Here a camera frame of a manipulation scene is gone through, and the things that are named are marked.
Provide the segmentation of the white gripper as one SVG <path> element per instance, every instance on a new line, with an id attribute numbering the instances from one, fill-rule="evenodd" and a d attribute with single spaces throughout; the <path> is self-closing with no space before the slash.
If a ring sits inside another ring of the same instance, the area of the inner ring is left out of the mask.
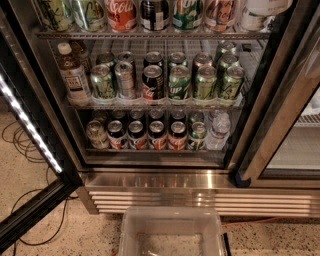
<path id="1" fill-rule="evenodd" d="M 293 0 L 246 0 L 246 8 L 259 16 L 275 16 L 291 7 Z"/>

